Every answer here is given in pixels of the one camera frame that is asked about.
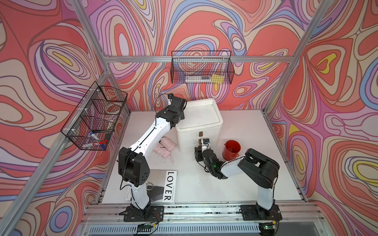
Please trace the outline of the white three-drawer cabinet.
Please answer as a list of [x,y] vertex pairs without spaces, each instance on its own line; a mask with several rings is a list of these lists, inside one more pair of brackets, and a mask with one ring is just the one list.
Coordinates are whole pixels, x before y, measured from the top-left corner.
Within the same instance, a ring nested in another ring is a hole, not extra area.
[[176,125],[178,148],[181,153],[193,151],[202,138],[210,140],[210,148],[218,145],[223,119],[214,99],[189,101],[184,115],[185,119]]

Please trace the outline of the pink umbrella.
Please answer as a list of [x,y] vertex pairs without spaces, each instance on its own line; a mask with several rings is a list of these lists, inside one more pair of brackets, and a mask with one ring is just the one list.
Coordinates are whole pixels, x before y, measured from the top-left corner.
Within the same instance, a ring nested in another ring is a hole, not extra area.
[[177,147],[177,145],[168,137],[162,137],[159,143],[170,152],[175,150]]
[[171,156],[171,152],[167,148],[156,146],[153,151],[162,158],[169,159],[171,163],[174,162],[173,157]]

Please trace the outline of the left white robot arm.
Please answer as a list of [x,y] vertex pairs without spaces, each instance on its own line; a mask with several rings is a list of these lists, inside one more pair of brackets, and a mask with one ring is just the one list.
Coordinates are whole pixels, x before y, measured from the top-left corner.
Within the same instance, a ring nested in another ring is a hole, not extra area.
[[132,206],[144,210],[150,204],[146,181],[150,174],[147,158],[161,138],[185,119],[187,100],[168,95],[168,105],[155,114],[152,125],[130,147],[122,147],[118,153],[118,173],[121,182],[131,188]]

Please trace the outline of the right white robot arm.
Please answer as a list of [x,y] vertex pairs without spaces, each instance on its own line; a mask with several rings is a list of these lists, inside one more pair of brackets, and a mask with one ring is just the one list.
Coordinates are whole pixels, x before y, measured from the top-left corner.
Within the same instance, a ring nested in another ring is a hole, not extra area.
[[220,180],[246,174],[258,186],[257,207],[265,211],[272,209],[275,203],[274,188],[280,169],[275,160],[250,148],[242,157],[222,162],[212,149],[204,145],[195,147],[195,159],[202,161],[204,170]]

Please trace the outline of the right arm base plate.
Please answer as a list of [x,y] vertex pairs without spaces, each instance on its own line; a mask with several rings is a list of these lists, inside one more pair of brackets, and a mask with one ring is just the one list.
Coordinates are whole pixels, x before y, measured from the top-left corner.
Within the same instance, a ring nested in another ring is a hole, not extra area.
[[258,204],[255,205],[241,205],[240,213],[245,221],[281,221],[283,219],[279,206],[273,204],[271,209],[266,210]]

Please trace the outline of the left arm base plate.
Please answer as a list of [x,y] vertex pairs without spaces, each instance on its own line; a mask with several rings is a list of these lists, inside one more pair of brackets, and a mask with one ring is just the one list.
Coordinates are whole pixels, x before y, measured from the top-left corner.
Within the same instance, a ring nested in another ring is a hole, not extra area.
[[124,216],[124,222],[161,222],[164,216],[164,206],[147,206],[142,210],[131,205],[119,215]]

